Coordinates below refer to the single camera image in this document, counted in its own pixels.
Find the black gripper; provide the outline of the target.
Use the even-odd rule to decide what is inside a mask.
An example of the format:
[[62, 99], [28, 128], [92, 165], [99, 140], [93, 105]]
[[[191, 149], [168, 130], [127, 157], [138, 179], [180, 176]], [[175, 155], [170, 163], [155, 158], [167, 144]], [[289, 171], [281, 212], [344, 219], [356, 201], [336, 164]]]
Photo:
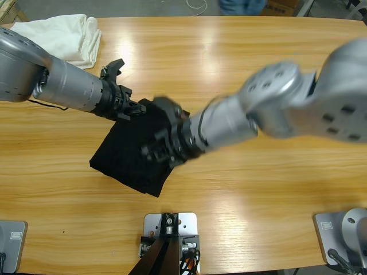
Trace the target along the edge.
[[153, 138], [141, 146], [141, 153], [147, 160], [168, 164], [171, 168], [198, 158], [201, 149], [190, 130], [190, 120], [179, 121], [154, 134]]
[[118, 119], [130, 121], [130, 116], [146, 113], [144, 105], [130, 102], [132, 89], [113, 81], [102, 81], [102, 84], [101, 99], [96, 104], [97, 116], [113, 121]]

